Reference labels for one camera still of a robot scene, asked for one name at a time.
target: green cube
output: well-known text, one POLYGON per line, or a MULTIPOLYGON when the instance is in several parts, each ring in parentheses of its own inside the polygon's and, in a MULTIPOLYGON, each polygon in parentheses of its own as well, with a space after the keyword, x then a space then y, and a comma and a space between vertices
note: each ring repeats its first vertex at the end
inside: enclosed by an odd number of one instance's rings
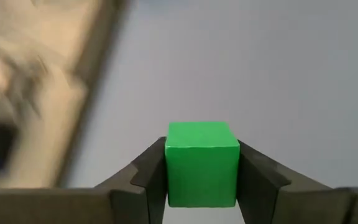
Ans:
POLYGON ((171 207, 233 207, 240 145, 225 122, 170 123, 165 142, 171 207))

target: cube face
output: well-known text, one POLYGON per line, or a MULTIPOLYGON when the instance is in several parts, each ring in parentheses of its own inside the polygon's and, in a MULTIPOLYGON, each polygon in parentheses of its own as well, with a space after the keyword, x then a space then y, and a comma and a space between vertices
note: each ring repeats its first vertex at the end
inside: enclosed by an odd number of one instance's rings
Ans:
POLYGON ((165 158, 171 207, 235 205, 239 143, 226 123, 171 123, 165 158))

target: gray background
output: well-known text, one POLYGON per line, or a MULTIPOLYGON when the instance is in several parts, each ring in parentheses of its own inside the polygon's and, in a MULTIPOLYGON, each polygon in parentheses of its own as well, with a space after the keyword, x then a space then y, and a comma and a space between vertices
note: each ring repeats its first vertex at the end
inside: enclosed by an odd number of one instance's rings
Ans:
MULTIPOLYGON (((358 1, 133 1, 70 187, 108 178, 170 121, 224 120, 268 156, 358 186, 358 1)), ((168 208, 165 223, 242 223, 168 208)))

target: white wall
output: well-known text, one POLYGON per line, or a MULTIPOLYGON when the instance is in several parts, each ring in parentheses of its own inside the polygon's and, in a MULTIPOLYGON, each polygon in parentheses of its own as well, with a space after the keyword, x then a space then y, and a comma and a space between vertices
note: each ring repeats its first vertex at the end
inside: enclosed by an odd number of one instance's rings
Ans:
MULTIPOLYGON (((91 187, 165 135, 225 120, 236 136, 332 187, 358 186, 358 1, 133 1, 70 187, 91 187)), ((242 223, 236 209, 165 223, 242 223)))

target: green block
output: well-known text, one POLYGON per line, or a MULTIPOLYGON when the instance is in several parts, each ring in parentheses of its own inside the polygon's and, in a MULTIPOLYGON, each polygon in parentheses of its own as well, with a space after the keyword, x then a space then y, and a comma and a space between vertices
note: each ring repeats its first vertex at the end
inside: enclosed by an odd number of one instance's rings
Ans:
POLYGON ((171 207, 233 207, 240 145, 225 122, 171 123, 165 142, 171 207))

